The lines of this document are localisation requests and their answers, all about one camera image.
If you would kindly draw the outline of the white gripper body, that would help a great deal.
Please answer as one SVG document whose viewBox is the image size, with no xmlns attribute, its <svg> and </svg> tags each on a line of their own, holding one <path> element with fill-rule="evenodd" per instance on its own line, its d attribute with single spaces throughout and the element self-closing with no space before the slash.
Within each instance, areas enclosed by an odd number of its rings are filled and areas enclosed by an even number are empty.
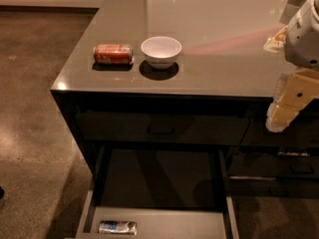
<svg viewBox="0 0 319 239">
<path fill-rule="evenodd" d="M 294 17 L 287 27 L 284 50 L 289 63 L 319 69 L 319 24 L 316 19 Z"/>
</svg>

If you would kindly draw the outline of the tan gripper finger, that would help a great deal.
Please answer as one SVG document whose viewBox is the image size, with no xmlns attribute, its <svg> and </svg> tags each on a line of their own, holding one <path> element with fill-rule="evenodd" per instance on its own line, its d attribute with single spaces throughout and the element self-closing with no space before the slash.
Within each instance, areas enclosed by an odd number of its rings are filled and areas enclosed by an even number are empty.
<svg viewBox="0 0 319 239">
<path fill-rule="evenodd" d="M 318 71 L 298 68 L 290 75 L 282 74 L 267 111 L 266 128 L 271 132 L 284 131 L 318 97 Z"/>
<path fill-rule="evenodd" d="M 274 36 L 263 45 L 263 49 L 271 53 L 279 53 L 284 49 L 287 27 L 281 28 Z"/>
</svg>

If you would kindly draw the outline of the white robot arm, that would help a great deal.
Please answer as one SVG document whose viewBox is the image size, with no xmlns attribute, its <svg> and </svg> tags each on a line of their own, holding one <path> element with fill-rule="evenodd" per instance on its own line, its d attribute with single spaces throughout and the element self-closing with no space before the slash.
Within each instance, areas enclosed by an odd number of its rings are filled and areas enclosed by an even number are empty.
<svg viewBox="0 0 319 239">
<path fill-rule="evenodd" d="M 305 0 L 289 23 L 263 46 L 267 52 L 284 52 L 285 60 L 296 66 L 282 74 L 267 111 L 266 128 L 284 131 L 319 96 L 319 0 Z"/>
</svg>

